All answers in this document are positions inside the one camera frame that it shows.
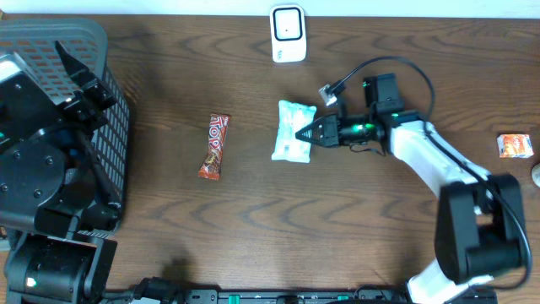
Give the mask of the teal white wipes packet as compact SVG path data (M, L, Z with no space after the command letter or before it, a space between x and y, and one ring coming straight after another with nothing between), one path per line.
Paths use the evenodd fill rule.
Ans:
M281 100L278 111L278 134L271 159L309 163L311 144L298 140L295 134L314 121L316 107Z

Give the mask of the red white snack packet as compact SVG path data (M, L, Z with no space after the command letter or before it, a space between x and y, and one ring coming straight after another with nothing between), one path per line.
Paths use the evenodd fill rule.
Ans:
M230 115L212 113L208 130L208 152L198 171L198 176L218 180L221 176L223 149L230 122Z

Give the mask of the orange Kleenex tissue pack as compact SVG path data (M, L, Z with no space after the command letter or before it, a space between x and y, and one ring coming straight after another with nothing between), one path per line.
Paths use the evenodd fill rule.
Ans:
M529 158L534 155L528 134L501 134L497 145L500 158Z

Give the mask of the green lid white jar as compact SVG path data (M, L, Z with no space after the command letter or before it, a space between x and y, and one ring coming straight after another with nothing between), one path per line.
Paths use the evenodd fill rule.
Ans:
M531 170L531 177L533 183L540 187L540 164L536 164Z

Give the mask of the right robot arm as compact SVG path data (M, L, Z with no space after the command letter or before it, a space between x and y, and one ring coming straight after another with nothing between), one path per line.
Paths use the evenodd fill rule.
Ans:
M521 188L510 174L493 175L452 148L417 111L406 111L395 74L364 79L365 115L350 115L343 84L319 93L338 111L296 132L325 148L381 145L381 155L406 163L438 199L435 260L407 282L413 303L448 303L512 269L532 270Z

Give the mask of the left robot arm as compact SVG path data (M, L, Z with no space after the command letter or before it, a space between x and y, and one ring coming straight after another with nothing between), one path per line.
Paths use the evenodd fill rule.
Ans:
M116 97L61 44L76 90L58 102L16 53L1 58L1 225L9 303L103 300L122 201L91 140Z

